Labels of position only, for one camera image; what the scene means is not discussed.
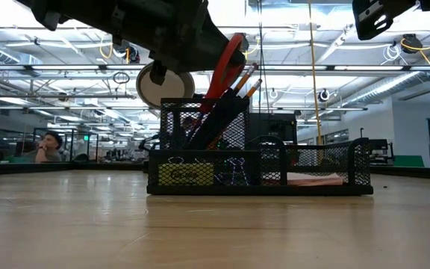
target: white disc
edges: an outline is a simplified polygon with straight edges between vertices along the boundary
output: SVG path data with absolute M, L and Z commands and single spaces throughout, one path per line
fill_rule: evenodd
M 160 109 L 162 98 L 192 98 L 195 84 L 189 73 L 175 74 L 167 70 L 165 81 L 157 85 L 150 79 L 152 64 L 146 65 L 137 76 L 139 97 L 151 108 Z

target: table surface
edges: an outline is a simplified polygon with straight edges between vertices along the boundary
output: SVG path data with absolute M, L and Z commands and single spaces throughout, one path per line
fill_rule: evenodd
M 372 197 L 151 197 L 141 172 L 0 176 L 0 268 L 430 268 L 430 179 L 373 185 Z

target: man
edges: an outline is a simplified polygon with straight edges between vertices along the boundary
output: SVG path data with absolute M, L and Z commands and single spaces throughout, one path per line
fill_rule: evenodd
M 47 132 L 44 138 L 39 142 L 37 150 L 29 152 L 25 157 L 36 164 L 47 161 L 61 161 L 59 152 L 57 151 L 63 143 L 63 139 L 57 132 Z

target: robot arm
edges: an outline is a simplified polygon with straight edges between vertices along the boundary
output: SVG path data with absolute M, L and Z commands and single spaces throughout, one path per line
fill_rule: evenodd
M 17 0 L 36 20 L 55 31 L 68 19 L 103 30 L 113 43 L 127 40 L 150 50 L 150 78 L 162 85 L 167 69 L 179 74 L 213 70 L 228 39 L 212 23 L 207 0 Z M 242 52 L 232 64 L 245 61 Z
M 419 0 L 422 11 L 430 11 L 430 0 Z M 394 18 L 414 7 L 417 0 L 354 0 L 352 9 L 360 40 L 370 40 L 386 31 Z

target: black mesh tray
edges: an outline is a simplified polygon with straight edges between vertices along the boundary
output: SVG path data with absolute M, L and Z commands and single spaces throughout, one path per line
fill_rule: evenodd
M 372 194 L 365 142 L 355 140 L 287 149 L 276 137 L 259 137 L 247 144 L 247 149 L 253 150 L 153 150 L 149 155 L 147 192 L 162 195 Z M 295 187 L 288 184 L 288 172 L 315 176 L 336 173 L 343 177 L 343 185 Z
M 202 104 L 217 105 L 229 102 L 229 105 L 246 105 L 248 99 L 182 99 L 165 98 L 161 100 L 161 149 L 181 149 L 193 123 L 201 117 L 202 121 L 207 114 L 200 113 Z M 243 149 L 249 137 L 249 108 L 239 113 L 214 141 L 216 149 L 236 150 Z

